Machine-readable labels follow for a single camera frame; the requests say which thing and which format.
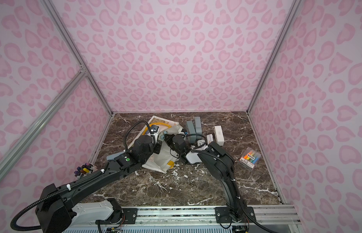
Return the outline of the small white digital clock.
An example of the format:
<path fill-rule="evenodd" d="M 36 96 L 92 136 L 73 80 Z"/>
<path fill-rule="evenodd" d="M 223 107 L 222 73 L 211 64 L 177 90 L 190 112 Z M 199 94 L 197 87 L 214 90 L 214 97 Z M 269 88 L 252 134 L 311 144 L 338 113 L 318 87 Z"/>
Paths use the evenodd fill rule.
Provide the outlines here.
<path fill-rule="evenodd" d="M 203 145 L 205 145 L 205 140 L 204 139 L 200 139 L 200 140 L 197 141 L 197 146 L 198 147 L 201 147 Z"/>

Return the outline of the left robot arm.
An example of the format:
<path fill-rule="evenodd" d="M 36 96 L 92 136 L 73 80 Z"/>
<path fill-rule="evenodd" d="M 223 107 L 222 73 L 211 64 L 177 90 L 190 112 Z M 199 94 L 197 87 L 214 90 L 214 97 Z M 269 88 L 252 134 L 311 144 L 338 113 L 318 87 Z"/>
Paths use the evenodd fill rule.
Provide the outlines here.
<path fill-rule="evenodd" d="M 59 187 L 55 184 L 45 187 L 40 196 L 41 203 L 36 206 L 42 231 L 61 233 L 81 219 L 85 211 L 78 210 L 76 205 L 99 189 L 139 170 L 153 154 L 155 145 L 154 136 L 140 136 L 128 152 L 115 156 L 104 169 Z"/>

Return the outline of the white rectangular digital clock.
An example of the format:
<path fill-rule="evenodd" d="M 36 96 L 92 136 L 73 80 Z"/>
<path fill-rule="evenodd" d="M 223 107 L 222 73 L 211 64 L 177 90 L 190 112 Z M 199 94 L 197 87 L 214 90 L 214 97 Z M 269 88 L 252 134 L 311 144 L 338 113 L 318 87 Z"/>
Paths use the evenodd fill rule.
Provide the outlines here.
<path fill-rule="evenodd" d="M 225 138 L 224 138 L 221 126 L 214 126 L 214 136 L 215 136 L 215 142 L 218 145 L 223 146 L 224 142 L 225 142 Z"/>

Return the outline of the green grey curved clock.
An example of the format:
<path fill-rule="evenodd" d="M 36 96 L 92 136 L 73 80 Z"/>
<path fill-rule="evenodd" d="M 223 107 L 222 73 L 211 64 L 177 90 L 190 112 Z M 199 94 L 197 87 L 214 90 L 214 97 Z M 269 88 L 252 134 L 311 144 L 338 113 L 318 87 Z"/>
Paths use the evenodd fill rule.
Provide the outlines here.
<path fill-rule="evenodd" d="M 188 141 L 190 144 L 194 144 L 196 141 L 196 129 L 192 120 L 186 122 L 186 130 L 188 132 Z"/>

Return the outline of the grey blue square clock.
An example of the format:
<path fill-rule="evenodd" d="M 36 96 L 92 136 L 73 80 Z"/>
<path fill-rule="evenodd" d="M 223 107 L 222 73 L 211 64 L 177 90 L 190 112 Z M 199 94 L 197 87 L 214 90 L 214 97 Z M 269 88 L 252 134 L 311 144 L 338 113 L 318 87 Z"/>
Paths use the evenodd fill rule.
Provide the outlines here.
<path fill-rule="evenodd" d="M 202 125 L 201 125 L 201 119 L 199 116 L 194 118 L 194 122 L 195 122 L 195 130 L 196 133 L 199 135 L 202 135 Z"/>

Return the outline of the white canvas bag yellow handles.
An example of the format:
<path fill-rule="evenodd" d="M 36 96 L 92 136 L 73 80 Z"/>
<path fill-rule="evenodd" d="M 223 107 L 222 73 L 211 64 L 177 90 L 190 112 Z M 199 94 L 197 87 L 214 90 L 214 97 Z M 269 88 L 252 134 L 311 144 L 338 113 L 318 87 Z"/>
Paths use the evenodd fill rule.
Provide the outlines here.
<path fill-rule="evenodd" d="M 152 116 L 148 123 L 150 126 L 156 125 L 159 127 L 157 141 L 161 142 L 162 145 L 160 152 L 154 152 L 142 167 L 166 174 L 169 169 L 174 167 L 178 158 L 176 153 L 172 152 L 170 146 L 165 142 L 165 135 L 177 135 L 182 132 L 183 127 L 179 122 L 158 116 Z"/>

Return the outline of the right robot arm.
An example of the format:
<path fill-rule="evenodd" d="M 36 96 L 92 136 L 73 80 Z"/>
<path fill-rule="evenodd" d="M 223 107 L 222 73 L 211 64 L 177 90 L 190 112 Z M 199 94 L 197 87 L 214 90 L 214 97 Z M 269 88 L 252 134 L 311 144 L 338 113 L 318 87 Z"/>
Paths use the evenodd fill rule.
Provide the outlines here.
<path fill-rule="evenodd" d="M 223 187 L 229 217 L 233 222 L 240 222 L 246 218 L 247 204 L 240 197 L 239 189 L 234 176 L 234 160 L 218 143 L 203 143 L 192 147 L 187 138 L 193 135 L 164 136 L 165 143 L 178 155 L 186 165 L 202 163 Z"/>

